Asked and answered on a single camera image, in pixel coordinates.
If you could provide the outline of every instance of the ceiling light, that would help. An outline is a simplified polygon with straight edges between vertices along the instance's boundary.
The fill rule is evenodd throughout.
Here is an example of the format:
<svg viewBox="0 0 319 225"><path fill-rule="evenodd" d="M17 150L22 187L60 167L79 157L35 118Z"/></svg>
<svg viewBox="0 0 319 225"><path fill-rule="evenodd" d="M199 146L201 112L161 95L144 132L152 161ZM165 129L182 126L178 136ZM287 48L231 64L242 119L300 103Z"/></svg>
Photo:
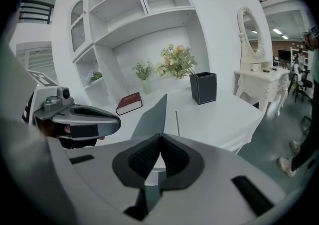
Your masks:
<svg viewBox="0 0 319 225"><path fill-rule="evenodd" d="M277 29L273 29L273 31L274 31L275 33L277 33L277 34L283 34L282 32L280 32L280 31L277 30Z"/></svg>

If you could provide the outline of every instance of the glass vase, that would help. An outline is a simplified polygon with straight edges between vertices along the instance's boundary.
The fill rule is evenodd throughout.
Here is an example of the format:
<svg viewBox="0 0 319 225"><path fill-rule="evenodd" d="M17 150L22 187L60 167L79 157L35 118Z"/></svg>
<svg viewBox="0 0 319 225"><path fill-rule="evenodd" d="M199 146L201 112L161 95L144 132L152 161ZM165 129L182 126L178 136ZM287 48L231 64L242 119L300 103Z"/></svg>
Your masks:
<svg viewBox="0 0 319 225"><path fill-rule="evenodd" d="M150 87L149 81L147 79L142 80L142 88L143 88L144 93L146 95L151 93L151 87Z"/></svg>

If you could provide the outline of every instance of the small plant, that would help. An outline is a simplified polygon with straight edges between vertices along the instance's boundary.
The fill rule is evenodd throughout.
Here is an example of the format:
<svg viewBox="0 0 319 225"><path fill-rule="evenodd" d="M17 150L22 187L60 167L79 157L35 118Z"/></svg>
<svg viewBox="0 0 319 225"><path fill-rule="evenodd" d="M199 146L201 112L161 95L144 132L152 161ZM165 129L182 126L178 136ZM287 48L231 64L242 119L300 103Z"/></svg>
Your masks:
<svg viewBox="0 0 319 225"><path fill-rule="evenodd" d="M168 48L162 49L160 55L164 58L165 63L158 64L158 73L160 76L170 73L172 76L182 79L187 75L197 77L192 69L193 65L197 65L194 56L190 52L190 48L184 48L183 45L168 45Z"/></svg>
<svg viewBox="0 0 319 225"><path fill-rule="evenodd" d="M136 70L136 76L141 80L146 80L153 71L153 65L148 59L147 64L140 60L136 65L132 66L132 70Z"/></svg>
<svg viewBox="0 0 319 225"><path fill-rule="evenodd" d="M87 84L91 84L93 81L102 77L102 73L98 71L90 71L85 78Z"/></svg>

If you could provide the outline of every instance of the arched cabinet door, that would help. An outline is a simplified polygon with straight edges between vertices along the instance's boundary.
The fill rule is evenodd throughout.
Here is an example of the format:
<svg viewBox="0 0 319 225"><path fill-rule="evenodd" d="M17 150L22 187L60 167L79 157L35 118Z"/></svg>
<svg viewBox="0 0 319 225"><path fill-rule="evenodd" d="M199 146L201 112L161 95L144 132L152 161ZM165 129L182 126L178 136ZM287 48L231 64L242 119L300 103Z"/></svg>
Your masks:
<svg viewBox="0 0 319 225"><path fill-rule="evenodd" d="M71 7L69 13L69 45L73 62L93 43L89 26L88 7L88 0L79 0Z"/></svg>

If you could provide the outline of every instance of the black box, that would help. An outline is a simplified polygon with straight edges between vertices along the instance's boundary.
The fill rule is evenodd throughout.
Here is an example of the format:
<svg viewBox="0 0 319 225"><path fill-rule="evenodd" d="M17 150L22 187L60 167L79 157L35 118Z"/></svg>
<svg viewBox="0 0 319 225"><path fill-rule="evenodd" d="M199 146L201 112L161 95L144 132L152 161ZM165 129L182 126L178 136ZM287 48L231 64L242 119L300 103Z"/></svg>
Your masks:
<svg viewBox="0 0 319 225"><path fill-rule="evenodd" d="M198 104L216 101L217 75L216 73L201 72L189 76L191 94Z"/></svg>

